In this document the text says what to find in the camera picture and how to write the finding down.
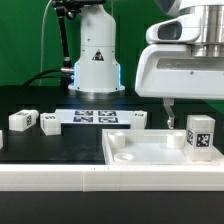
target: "black table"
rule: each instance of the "black table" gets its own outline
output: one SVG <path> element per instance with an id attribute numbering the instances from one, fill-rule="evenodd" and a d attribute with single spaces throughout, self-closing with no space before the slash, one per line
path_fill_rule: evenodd
<path id="1" fill-rule="evenodd" d="M 1 164 L 103 165 L 102 129 L 111 125 L 63 125 L 62 136 L 44 136 L 40 124 L 18 133 L 8 130 L 8 116 L 21 109 L 144 110 L 147 128 L 168 128 L 162 100 L 138 97 L 133 90 L 113 100 L 88 101 L 58 87 L 0 87 Z M 178 128 L 190 114 L 216 120 L 214 145 L 224 152 L 224 116 L 200 100 L 177 100 Z M 1 223 L 223 223 L 223 192 L 0 192 Z"/>

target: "white container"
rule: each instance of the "white container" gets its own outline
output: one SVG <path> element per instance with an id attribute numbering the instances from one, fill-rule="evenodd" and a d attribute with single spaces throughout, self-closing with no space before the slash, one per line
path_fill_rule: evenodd
<path id="1" fill-rule="evenodd" d="M 39 113 L 36 110 L 21 110 L 9 116 L 9 130 L 25 131 L 36 124 Z"/>
<path id="2" fill-rule="evenodd" d="M 206 115 L 190 115 L 187 119 L 185 154 L 192 161 L 211 161 L 215 152 L 213 136 L 215 120 Z"/>
<path id="3" fill-rule="evenodd" d="M 45 135 L 61 135 L 61 121 L 54 113 L 41 114 L 40 126 Z"/>
<path id="4" fill-rule="evenodd" d="M 117 132 L 125 135 L 125 147 L 115 148 L 109 136 Z M 168 136 L 179 133 L 181 141 L 170 145 Z M 224 164 L 224 156 L 214 146 L 212 161 L 192 161 L 185 155 L 182 137 L 186 130 L 128 130 L 104 129 L 102 145 L 106 165 L 217 165 Z"/>

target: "white block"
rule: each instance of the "white block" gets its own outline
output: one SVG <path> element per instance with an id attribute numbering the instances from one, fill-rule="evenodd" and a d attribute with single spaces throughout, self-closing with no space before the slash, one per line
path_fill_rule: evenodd
<path id="1" fill-rule="evenodd" d="M 192 161 L 215 159 L 213 136 L 215 120 L 206 115 L 190 115 L 187 119 L 185 154 Z"/>
<path id="2" fill-rule="evenodd" d="M 131 116 L 131 129 L 145 129 L 147 123 L 147 112 L 134 111 Z"/>
<path id="3" fill-rule="evenodd" d="M 3 147 L 2 131 L 0 131 L 0 149 Z"/>
<path id="4" fill-rule="evenodd" d="M 9 116 L 9 130 L 25 131 L 36 124 L 39 113 L 36 110 L 21 110 Z"/>
<path id="5" fill-rule="evenodd" d="M 45 135 L 60 135 L 61 121 L 54 113 L 43 113 L 40 115 L 40 126 Z"/>

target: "green wall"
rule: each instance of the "green wall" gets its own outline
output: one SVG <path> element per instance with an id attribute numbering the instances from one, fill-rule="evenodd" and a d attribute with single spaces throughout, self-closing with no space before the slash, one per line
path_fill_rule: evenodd
<path id="1" fill-rule="evenodd" d="M 20 85 L 39 73 L 41 25 L 48 1 L 1 2 L 0 85 Z M 153 0 L 108 0 L 105 9 L 109 13 L 114 12 L 117 22 L 116 59 L 122 66 L 122 84 L 129 88 L 134 87 L 138 60 L 147 46 L 146 30 L 152 24 L 167 20 L 168 17 L 158 9 Z M 66 21 L 73 62 L 79 58 L 79 22 L 79 18 Z M 44 70 L 62 66 L 60 34 L 53 8 L 50 8 L 47 16 L 44 59 Z M 42 84 L 59 83 L 44 80 Z M 224 112 L 223 102 L 209 103 Z"/>

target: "white plastic tray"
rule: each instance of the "white plastic tray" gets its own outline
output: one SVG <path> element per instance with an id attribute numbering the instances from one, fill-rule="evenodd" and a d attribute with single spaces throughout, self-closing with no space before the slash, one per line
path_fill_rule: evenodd
<path id="1" fill-rule="evenodd" d="M 212 148 L 212 161 L 192 162 L 184 154 L 184 148 L 167 147 L 167 135 L 176 130 L 103 130 L 103 150 L 107 165 L 220 165 L 224 156 Z M 110 136 L 125 136 L 125 146 L 114 147 Z"/>

